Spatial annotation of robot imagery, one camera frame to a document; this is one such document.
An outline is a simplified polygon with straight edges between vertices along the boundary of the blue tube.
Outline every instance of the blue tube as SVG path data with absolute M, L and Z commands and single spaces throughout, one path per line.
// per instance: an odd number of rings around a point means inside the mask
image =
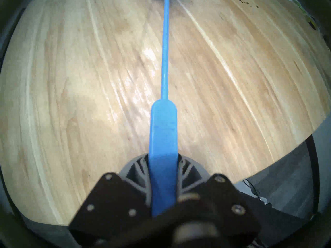
M 149 173 L 152 186 L 152 216 L 163 213 L 176 202 L 178 132 L 177 108 L 168 100 L 169 0 L 164 2 L 161 99 L 151 109 Z
M 168 51 L 169 51 L 169 0 L 164 0 L 161 99 L 168 99 Z

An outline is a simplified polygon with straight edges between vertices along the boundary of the black metal plate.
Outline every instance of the black metal plate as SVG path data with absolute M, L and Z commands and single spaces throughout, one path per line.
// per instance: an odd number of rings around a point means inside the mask
M 131 217 L 129 210 L 135 209 Z M 106 173 L 92 189 L 69 230 L 77 243 L 92 245 L 97 239 L 110 240 L 150 218 L 145 196 L 115 173 Z
M 216 176 L 225 179 L 225 182 L 215 180 Z M 215 204 L 219 216 L 222 218 L 222 233 L 233 237 L 233 242 L 241 245 L 250 244 L 261 229 L 254 214 L 247 206 L 240 192 L 233 186 L 231 181 L 222 174 L 214 174 L 209 180 L 192 190 L 197 192 L 201 199 Z M 241 205 L 245 208 L 244 215 L 232 212 L 233 205 Z

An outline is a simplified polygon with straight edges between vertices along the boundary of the wooden surface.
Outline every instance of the wooden surface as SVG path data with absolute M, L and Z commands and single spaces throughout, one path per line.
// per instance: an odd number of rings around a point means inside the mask
M 162 0 L 33 0 L 1 81 L 1 168 L 31 220 L 68 224 L 99 177 L 148 151 Z M 288 0 L 171 0 L 179 152 L 238 181 L 330 112 L 331 53 Z

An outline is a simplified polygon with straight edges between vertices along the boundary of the dark stain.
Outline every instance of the dark stain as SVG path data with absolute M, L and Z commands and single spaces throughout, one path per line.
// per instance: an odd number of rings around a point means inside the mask
M 297 63 L 296 63 L 295 61 L 293 61 L 293 62 L 294 62 L 294 64 L 295 64 L 295 66 L 297 67 L 297 70 L 299 70 L 300 74 L 302 75 L 302 72 L 300 71 L 300 69 L 299 69 Z
M 311 21 L 309 21 L 309 25 L 316 31 L 316 27 Z
M 242 1 L 242 0 L 238 0 L 238 1 L 241 1 L 242 3 L 246 3 L 246 4 L 249 4 L 249 2 L 244 2 L 244 1 Z

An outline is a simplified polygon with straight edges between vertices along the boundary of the blue plastic rod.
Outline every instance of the blue plastic rod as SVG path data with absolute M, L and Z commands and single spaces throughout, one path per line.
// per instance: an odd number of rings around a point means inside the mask
M 176 202 L 178 172 L 177 109 L 168 100 L 169 0 L 164 2 L 161 99 L 151 109 L 149 173 L 152 186 L 152 216 Z
M 168 99 L 168 51 L 169 51 L 169 0 L 164 0 L 161 99 Z

